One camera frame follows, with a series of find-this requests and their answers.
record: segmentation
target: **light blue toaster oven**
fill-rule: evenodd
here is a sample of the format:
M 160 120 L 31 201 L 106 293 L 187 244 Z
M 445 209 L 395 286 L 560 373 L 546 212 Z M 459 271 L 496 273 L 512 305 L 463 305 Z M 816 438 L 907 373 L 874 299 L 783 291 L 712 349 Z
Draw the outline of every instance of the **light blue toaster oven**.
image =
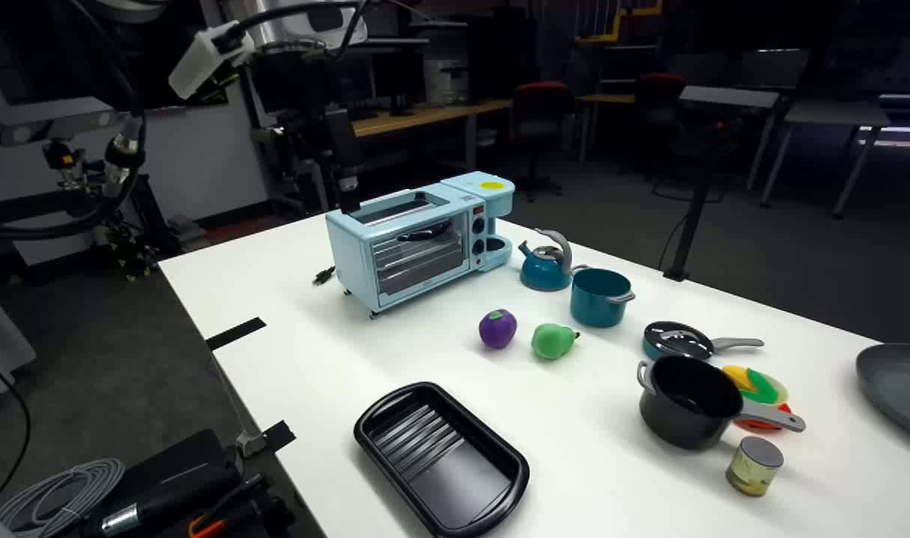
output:
M 326 214 L 335 275 L 373 313 L 448 280 L 507 262 L 512 243 L 495 218 L 512 212 L 514 184 L 466 173 L 389 194 L 352 214 Z

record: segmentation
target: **toaster oven door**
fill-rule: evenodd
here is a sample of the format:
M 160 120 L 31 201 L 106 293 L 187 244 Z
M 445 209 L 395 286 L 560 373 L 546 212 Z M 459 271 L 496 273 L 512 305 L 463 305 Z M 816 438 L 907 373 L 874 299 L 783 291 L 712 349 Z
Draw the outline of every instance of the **toaster oven door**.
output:
M 465 214 L 451 215 L 395 232 L 372 244 L 381 304 L 393 302 L 468 269 Z

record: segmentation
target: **food can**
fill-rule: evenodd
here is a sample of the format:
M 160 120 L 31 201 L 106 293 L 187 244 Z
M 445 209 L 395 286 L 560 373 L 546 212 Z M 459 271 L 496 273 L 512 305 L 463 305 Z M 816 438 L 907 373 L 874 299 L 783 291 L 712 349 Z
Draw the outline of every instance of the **food can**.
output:
M 784 464 L 784 455 L 769 440 L 747 436 L 741 440 L 728 466 L 728 482 L 752 497 L 762 497 Z

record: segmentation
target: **gray plate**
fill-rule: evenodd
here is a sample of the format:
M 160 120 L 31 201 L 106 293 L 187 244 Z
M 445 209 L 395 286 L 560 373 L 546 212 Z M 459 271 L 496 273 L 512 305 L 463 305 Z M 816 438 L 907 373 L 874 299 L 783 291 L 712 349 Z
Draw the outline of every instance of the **gray plate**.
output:
M 880 344 L 857 355 L 857 375 L 870 401 L 910 432 L 910 344 Z

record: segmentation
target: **purple toy fruit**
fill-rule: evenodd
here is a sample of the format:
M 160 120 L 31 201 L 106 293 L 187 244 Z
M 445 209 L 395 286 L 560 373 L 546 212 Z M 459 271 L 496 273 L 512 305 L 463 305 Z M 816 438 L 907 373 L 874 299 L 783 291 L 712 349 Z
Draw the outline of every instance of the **purple toy fruit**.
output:
M 518 328 L 518 321 L 514 319 L 512 312 L 497 309 L 492 310 L 482 318 L 482 321 L 479 321 L 478 334 L 485 345 L 500 350 L 502 347 L 506 347 L 509 341 L 512 341 L 516 328 Z

